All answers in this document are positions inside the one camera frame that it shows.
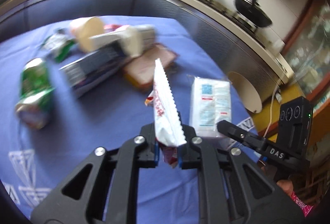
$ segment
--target person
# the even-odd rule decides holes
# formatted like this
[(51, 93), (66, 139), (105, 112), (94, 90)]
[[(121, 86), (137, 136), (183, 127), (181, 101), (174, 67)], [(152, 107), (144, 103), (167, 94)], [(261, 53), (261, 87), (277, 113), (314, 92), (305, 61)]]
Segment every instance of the person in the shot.
[(290, 180), (279, 180), (276, 183), (303, 211), (304, 216), (306, 217), (311, 210), (313, 209), (312, 205), (305, 205), (294, 193), (293, 183)]

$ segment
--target gas stove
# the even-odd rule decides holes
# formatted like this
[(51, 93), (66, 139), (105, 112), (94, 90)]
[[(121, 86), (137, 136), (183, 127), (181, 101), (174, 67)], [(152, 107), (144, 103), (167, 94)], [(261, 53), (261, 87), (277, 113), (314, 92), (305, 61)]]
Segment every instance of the gas stove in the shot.
[(201, 3), (209, 6), (210, 8), (214, 9), (218, 13), (225, 16), (227, 19), (229, 19), (231, 22), (236, 24), (238, 27), (240, 27), (243, 31), (245, 31), (249, 36), (251, 36), (256, 42), (258, 42), (263, 48), (265, 48), (262, 40), (256, 35), (256, 32), (258, 30), (258, 27), (254, 25), (252, 22), (250, 22), (248, 19), (246, 19), (243, 15), (239, 14), (236, 11), (230, 11), (226, 7), (224, 7), (222, 4), (214, 1), (214, 0), (198, 0)]

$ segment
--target frying pan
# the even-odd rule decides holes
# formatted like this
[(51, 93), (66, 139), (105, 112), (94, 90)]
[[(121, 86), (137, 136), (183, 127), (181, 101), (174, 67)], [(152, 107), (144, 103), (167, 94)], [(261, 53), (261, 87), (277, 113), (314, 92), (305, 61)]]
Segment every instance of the frying pan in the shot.
[(240, 14), (257, 27), (268, 27), (272, 24), (270, 18), (259, 7), (257, 0), (235, 0), (235, 6)]

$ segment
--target silver bolt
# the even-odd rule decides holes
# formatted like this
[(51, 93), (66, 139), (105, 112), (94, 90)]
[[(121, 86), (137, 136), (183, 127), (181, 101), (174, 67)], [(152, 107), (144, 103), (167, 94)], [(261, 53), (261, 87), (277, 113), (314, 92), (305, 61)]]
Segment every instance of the silver bolt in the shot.
[(241, 151), (240, 151), (239, 148), (232, 148), (232, 149), (230, 150), (230, 153), (231, 153), (232, 155), (234, 155), (234, 156), (238, 156), (238, 155), (241, 154)]
[(192, 141), (192, 143), (194, 143), (194, 144), (200, 144), (200, 143), (202, 143), (202, 138), (200, 138), (200, 137), (193, 137), (192, 139), (191, 139), (191, 141)]
[(103, 154), (105, 154), (105, 148), (98, 147), (95, 149), (94, 153), (96, 156), (102, 156)]
[(137, 136), (134, 138), (135, 144), (142, 144), (146, 139), (143, 136)]

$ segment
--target table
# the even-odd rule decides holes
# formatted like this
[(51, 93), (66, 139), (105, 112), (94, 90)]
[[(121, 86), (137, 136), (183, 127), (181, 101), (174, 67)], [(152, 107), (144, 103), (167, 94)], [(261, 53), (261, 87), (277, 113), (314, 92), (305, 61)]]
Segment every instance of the table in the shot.
[[(223, 79), (211, 58), (173, 19), (106, 16), (107, 24), (153, 24), (157, 41), (179, 57), (178, 71), (169, 76), (174, 100), (184, 124), (189, 123), (191, 77)], [(19, 209), (29, 217), (32, 208), (95, 148), (118, 148), (153, 121), (153, 109), (145, 107), (146, 94), (136, 91), (119, 74), (77, 99), (59, 68), (80, 58), (77, 49), (62, 63), (48, 60), (54, 91), (51, 122), (42, 130), (20, 124), (14, 106), (19, 101), (20, 73), (33, 57), (45, 56), (38, 46), (54, 30), (69, 21), (47, 25), (0, 44), (0, 178)], [(249, 118), (234, 88), (232, 122)], [(257, 156), (250, 156), (256, 161)], [(160, 161), (155, 169), (141, 169), (137, 222), (198, 223), (198, 190), (195, 170), (172, 169)]]

